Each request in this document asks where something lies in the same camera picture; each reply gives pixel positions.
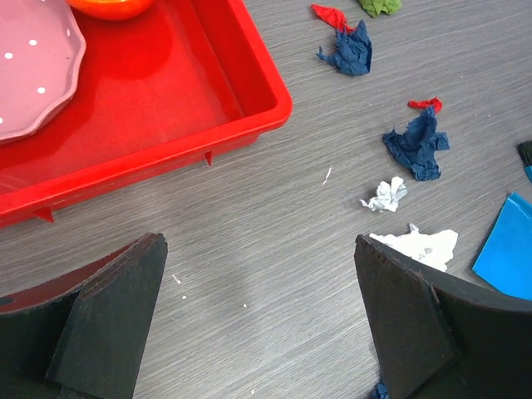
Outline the blue hand brush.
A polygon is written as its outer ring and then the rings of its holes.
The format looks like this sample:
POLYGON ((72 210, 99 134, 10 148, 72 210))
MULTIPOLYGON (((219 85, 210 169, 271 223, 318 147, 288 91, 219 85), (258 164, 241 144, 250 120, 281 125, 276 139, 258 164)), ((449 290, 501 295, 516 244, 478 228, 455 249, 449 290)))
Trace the blue hand brush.
POLYGON ((532 140, 519 143, 517 151, 523 163, 525 174, 529 182, 532 182, 532 140))

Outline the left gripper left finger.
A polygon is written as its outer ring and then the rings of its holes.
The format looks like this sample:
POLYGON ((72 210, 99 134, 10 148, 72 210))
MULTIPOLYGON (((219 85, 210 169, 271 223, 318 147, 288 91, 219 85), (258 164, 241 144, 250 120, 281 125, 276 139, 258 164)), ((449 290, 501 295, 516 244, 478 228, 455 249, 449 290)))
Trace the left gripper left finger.
POLYGON ((1 298, 3 398, 131 398, 168 246, 149 233, 1 298))

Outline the blue dustpan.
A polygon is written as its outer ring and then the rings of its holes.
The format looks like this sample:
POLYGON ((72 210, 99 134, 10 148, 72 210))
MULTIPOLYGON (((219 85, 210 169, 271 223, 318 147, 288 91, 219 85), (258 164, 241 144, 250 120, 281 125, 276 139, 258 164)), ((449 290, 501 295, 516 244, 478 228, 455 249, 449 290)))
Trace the blue dustpan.
POLYGON ((531 204, 519 194, 505 200, 473 271, 506 295, 531 299, 531 204))

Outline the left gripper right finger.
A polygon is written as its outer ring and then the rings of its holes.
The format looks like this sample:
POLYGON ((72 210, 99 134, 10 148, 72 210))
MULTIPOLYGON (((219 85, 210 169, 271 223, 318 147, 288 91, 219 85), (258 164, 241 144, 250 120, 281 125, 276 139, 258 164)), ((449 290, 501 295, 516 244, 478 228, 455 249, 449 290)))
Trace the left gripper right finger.
POLYGON ((529 398, 531 303, 358 235, 357 279, 391 398, 529 398))

